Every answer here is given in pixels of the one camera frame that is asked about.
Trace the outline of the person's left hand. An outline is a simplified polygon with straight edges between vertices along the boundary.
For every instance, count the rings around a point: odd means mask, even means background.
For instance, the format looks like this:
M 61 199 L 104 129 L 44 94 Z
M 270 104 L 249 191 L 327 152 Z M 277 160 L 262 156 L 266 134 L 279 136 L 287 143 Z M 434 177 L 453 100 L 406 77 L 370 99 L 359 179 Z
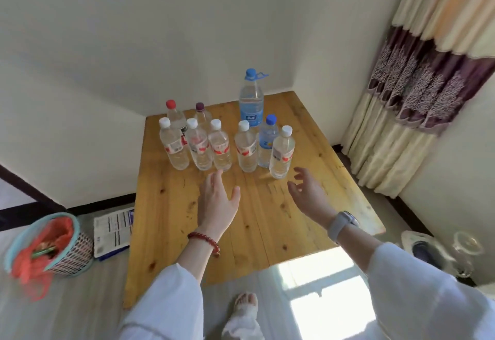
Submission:
M 218 242 L 231 225 L 237 212 L 230 212 L 222 180 L 222 170 L 210 173 L 200 186 L 196 231 Z

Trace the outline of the person's right hand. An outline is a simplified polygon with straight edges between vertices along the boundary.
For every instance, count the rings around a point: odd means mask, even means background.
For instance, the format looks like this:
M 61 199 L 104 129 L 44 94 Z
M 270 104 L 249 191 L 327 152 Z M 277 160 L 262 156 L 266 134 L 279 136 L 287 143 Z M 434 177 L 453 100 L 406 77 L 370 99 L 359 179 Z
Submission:
M 304 183 L 303 204 L 296 205 L 300 212 L 327 230 L 337 216 L 337 211 L 330 205 L 327 195 L 319 182 L 307 168 L 295 167 L 294 179 Z

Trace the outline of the person's left forearm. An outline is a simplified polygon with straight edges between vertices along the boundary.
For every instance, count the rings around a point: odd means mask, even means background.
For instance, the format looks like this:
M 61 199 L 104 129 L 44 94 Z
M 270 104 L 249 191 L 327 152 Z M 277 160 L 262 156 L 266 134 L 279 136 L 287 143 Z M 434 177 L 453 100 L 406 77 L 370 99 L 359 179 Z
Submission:
M 202 340 L 201 279 L 218 245 L 198 232 L 163 269 L 121 324 L 116 340 Z

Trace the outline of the person's right forearm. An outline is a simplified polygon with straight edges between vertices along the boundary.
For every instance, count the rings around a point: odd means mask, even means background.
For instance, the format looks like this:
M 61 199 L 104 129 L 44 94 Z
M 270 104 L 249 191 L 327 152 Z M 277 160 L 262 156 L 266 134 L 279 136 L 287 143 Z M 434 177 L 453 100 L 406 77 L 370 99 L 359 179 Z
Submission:
M 495 340 L 495 301 L 354 225 L 341 248 L 367 275 L 376 319 L 356 340 Z

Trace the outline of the white-capped water bottle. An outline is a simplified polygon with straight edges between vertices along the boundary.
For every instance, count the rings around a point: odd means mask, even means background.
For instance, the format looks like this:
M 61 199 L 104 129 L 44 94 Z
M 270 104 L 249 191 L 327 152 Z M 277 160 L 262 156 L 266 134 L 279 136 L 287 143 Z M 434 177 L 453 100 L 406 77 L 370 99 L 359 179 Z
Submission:
M 239 121 L 234 137 L 238 164 L 243 172 L 252 173 L 257 168 L 257 134 L 251 130 L 247 120 Z
M 213 157 L 209 147 L 208 133 L 199 126 L 196 118 L 187 119 L 185 138 L 196 167 L 200 171 L 211 169 Z
M 159 119 L 159 138 L 173 168 L 182 171 L 189 167 L 189 157 L 180 129 L 172 126 L 167 117 Z
M 211 120 L 208 141 L 216 169 L 223 172 L 228 171 L 232 166 L 230 140 L 226 131 L 222 129 L 220 119 Z
M 293 128 L 282 126 L 272 146 L 269 171 L 273 178 L 281 180 L 286 177 L 294 155 L 295 140 Z

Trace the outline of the grey-banded smartwatch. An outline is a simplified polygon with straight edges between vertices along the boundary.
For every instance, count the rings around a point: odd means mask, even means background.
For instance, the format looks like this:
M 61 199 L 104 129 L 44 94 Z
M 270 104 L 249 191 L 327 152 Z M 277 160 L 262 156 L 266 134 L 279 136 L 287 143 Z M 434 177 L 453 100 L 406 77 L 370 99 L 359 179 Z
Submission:
M 354 225 L 359 227 L 358 220 L 348 211 L 341 211 L 337 213 L 336 218 L 332 221 L 331 225 L 327 229 L 327 235 L 333 243 L 340 245 L 337 241 L 340 232 L 346 225 Z

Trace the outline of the small blue-capped water bottle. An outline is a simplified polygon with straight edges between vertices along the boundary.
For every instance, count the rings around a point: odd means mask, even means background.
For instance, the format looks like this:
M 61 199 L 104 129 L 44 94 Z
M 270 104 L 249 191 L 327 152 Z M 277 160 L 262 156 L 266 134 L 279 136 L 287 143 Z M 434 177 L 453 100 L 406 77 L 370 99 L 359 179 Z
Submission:
M 257 162 L 262 168 L 269 168 L 270 165 L 273 143 L 279 135 L 276 122 L 277 117 L 274 114 L 268 114 L 259 126 Z

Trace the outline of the purple-capped clear bottle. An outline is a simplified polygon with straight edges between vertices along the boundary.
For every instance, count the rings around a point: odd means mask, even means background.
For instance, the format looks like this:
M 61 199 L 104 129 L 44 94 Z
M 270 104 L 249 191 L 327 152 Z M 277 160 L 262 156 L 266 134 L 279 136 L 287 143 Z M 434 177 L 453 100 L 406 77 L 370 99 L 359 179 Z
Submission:
M 195 119 L 197 120 L 198 127 L 209 134 L 213 117 L 202 102 L 195 104 Z

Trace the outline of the large blue-capped water bottle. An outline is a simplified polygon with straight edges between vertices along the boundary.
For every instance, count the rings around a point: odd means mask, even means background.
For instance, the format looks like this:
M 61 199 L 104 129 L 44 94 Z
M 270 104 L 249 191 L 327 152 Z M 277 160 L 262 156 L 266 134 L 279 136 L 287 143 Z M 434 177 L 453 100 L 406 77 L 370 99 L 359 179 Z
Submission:
M 244 86 L 240 90 L 238 106 L 241 121 L 247 121 L 251 129 L 257 130 L 263 121 L 264 93 L 259 81 L 268 75 L 249 68 L 245 72 Z

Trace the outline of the red-capped clear bottle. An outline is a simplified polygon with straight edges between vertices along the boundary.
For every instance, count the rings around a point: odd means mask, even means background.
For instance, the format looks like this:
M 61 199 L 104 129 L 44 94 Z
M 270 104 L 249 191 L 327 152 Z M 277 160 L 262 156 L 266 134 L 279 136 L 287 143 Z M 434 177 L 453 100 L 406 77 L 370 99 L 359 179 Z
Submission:
M 187 145 L 186 131 L 188 130 L 187 119 L 184 113 L 176 106 L 176 102 L 173 99 L 166 101 L 167 117 L 170 120 L 171 128 L 177 129 L 181 132 L 181 140 L 183 145 Z

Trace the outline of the person's foot in sandal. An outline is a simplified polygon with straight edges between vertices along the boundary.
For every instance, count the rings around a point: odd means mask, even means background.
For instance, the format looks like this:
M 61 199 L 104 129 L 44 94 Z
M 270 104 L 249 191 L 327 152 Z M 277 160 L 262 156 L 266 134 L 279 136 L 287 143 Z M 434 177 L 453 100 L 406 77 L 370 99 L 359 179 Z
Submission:
M 234 302 L 233 315 L 257 318 L 258 299 L 255 293 L 241 293 Z

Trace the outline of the white and blue paper pack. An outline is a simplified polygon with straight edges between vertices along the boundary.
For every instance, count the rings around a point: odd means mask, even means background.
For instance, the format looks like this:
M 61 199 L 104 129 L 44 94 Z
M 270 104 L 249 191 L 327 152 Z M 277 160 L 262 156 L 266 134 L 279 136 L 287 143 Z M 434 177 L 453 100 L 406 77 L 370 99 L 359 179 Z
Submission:
M 130 248 L 134 207 L 94 218 L 94 258 L 100 262 Z

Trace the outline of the cream and purple curtain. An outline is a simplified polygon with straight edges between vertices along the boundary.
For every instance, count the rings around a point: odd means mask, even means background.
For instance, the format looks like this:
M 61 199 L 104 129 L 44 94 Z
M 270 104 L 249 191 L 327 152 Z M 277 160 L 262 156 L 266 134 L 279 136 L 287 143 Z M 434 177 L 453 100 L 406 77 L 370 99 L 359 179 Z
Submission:
M 401 0 L 350 124 L 358 184 L 397 197 L 495 73 L 495 0 Z

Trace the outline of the woven wastebasket with teal rim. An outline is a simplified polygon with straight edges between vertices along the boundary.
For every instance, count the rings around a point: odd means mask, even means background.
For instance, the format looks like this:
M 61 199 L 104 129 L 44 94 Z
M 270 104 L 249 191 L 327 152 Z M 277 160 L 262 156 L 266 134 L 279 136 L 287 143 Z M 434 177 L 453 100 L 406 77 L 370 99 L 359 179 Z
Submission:
M 77 218 L 67 212 L 49 214 L 28 225 L 7 249 L 3 260 L 4 270 L 10 274 L 15 253 L 28 245 L 34 236 L 35 227 L 41 226 L 50 218 L 64 215 L 70 217 L 73 221 L 74 236 L 65 251 L 47 266 L 46 271 L 62 276 L 76 276 L 87 270 L 94 259 L 94 242 L 81 229 Z

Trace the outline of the clear glass vessel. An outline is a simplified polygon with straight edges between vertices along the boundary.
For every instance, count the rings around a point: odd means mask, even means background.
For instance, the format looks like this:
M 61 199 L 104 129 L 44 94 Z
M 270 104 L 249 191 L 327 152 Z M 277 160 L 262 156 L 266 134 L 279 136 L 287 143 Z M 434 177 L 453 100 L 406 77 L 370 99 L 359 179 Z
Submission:
M 458 276 L 469 278 L 474 272 L 473 258 L 483 255 L 483 245 L 467 231 L 457 231 L 453 235 L 453 249 L 455 259 L 460 267 Z

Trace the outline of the red plastic bag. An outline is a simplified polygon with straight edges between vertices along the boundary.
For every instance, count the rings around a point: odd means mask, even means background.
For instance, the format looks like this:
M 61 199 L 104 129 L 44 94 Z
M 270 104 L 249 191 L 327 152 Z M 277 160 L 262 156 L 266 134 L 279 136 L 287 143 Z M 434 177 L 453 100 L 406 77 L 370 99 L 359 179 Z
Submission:
M 34 236 L 28 245 L 15 253 L 10 274 L 19 281 L 31 300 L 41 300 L 48 293 L 53 273 L 46 271 L 46 268 L 65 251 L 74 232 L 70 217 L 64 215 L 50 218 L 41 226 L 35 227 Z M 53 258 L 47 256 L 31 258 L 34 251 L 52 246 L 57 249 L 57 254 Z

